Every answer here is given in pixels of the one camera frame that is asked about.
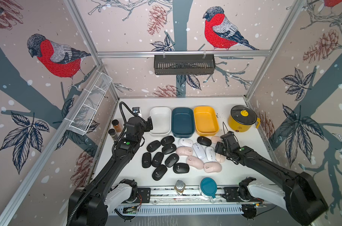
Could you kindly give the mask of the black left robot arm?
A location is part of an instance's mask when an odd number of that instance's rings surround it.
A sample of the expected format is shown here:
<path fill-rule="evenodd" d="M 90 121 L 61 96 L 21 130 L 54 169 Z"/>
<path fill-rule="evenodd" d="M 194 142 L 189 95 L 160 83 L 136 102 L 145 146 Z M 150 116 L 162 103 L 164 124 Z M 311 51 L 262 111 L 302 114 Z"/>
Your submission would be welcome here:
<path fill-rule="evenodd" d="M 145 132 L 153 129 L 151 117 L 131 117 L 122 134 L 112 147 L 112 156 L 101 172 L 81 191 L 74 191 L 69 198 L 68 226 L 104 226 L 108 219 L 106 196 L 123 168 L 132 160 L 141 146 Z"/>

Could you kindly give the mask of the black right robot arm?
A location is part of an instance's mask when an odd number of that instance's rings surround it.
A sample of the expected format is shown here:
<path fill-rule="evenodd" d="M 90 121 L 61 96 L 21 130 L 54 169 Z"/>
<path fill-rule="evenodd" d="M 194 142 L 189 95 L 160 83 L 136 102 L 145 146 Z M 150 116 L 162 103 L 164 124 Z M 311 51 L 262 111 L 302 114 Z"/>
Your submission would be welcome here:
<path fill-rule="evenodd" d="M 234 164 L 251 168 L 274 183 L 262 185 L 256 178 L 247 177 L 239 183 L 242 200 L 260 198 L 286 210 L 303 226 L 311 224 L 328 210 L 328 205 L 314 178 L 306 173 L 283 168 L 262 157 L 248 146 L 240 147 L 233 132 L 221 136 L 216 152 Z"/>

